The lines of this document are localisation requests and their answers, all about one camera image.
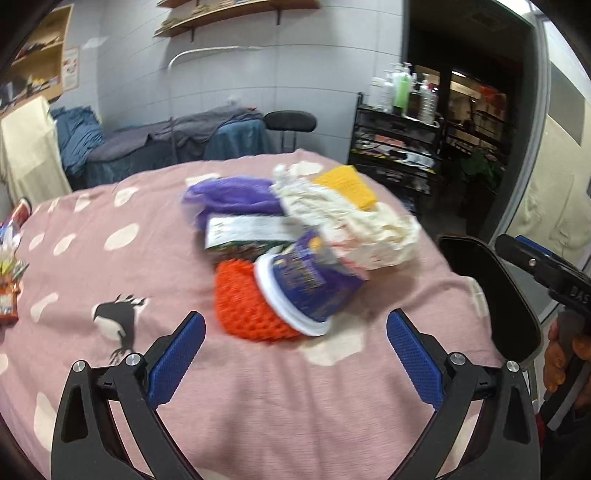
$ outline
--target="white rim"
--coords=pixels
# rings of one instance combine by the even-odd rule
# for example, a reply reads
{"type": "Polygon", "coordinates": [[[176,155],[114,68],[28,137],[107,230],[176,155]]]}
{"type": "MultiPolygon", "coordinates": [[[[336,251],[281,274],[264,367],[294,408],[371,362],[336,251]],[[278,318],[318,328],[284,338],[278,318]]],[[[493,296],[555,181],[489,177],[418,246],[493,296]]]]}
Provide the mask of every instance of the white rim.
{"type": "Polygon", "coordinates": [[[256,283],[267,303],[286,323],[298,332],[310,337],[325,335],[330,329],[332,318],[325,322],[315,322],[300,312],[280,289],[272,272],[272,263],[277,255],[265,254],[255,263],[256,283]]]}

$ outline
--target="polka dot bedsheet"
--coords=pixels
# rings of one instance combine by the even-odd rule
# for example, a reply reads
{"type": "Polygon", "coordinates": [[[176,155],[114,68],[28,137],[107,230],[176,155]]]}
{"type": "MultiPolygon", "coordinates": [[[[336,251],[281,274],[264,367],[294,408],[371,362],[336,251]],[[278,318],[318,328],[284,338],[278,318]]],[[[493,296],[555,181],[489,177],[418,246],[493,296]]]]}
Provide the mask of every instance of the polka dot bedsheet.
{"type": "MultiPolygon", "coordinates": [[[[50,477],[56,410],[71,365],[145,352],[191,310],[207,336],[173,400],[158,409],[206,480],[388,478],[427,424],[385,332],[403,308],[448,351],[498,365],[478,285],[454,275],[423,232],[418,258],[375,271],[325,337],[274,345],[227,335],[214,310],[214,269],[180,198],[200,179],[271,178],[278,163],[338,163],[298,150],[149,171],[42,204],[18,255],[31,266],[19,322],[0,330],[0,411],[33,463],[50,477]]],[[[385,188],[380,201],[405,214],[385,188]]],[[[120,408],[134,465],[146,470],[120,408]]]]}

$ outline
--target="orange knitted net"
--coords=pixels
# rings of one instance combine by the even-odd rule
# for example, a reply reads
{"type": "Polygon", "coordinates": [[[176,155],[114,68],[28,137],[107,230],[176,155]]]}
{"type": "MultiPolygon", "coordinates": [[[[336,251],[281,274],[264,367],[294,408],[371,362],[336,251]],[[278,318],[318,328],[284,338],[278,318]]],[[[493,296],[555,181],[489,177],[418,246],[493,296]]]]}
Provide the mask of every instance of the orange knitted net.
{"type": "Polygon", "coordinates": [[[250,262],[220,263],[215,293],[217,317],[231,335],[272,342],[301,335],[267,304],[256,284],[254,264],[250,262]]]}

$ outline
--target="hand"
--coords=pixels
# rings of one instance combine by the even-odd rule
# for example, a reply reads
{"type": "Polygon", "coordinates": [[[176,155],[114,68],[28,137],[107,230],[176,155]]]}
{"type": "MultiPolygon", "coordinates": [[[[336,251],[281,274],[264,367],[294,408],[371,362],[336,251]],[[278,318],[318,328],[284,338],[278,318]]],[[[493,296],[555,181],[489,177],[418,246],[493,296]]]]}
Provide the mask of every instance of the hand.
{"type": "MultiPolygon", "coordinates": [[[[544,354],[544,385],[550,393],[555,393],[566,380],[566,356],[558,343],[558,322],[555,322],[548,333],[550,344],[544,354]]],[[[591,337],[578,335],[573,339],[573,350],[582,360],[591,361],[591,337]]],[[[591,378],[574,402],[575,410],[581,411],[591,407],[591,378]]]]}

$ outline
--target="metal bolt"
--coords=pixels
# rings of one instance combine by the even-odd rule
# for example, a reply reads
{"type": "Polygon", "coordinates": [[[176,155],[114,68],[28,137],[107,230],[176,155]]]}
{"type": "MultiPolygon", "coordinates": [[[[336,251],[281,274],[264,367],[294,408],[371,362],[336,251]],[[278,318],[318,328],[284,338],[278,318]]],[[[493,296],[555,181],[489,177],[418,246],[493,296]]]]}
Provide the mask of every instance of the metal bolt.
{"type": "Polygon", "coordinates": [[[128,364],[130,367],[134,367],[139,363],[142,358],[137,353],[132,353],[128,355],[125,359],[125,363],[128,364]]]}
{"type": "Polygon", "coordinates": [[[510,372],[517,373],[519,371],[519,364],[513,360],[510,360],[507,362],[507,368],[510,372]]]}
{"type": "Polygon", "coordinates": [[[466,357],[461,353],[452,353],[450,360],[454,365],[463,365],[466,363],[466,357]]]}
{"type": "Polygon", "coordinates": [[[72,365],[72,370],[76,373],[82,372],[86,364],[82,360],[78,360],[74,365],[72,365]]]}

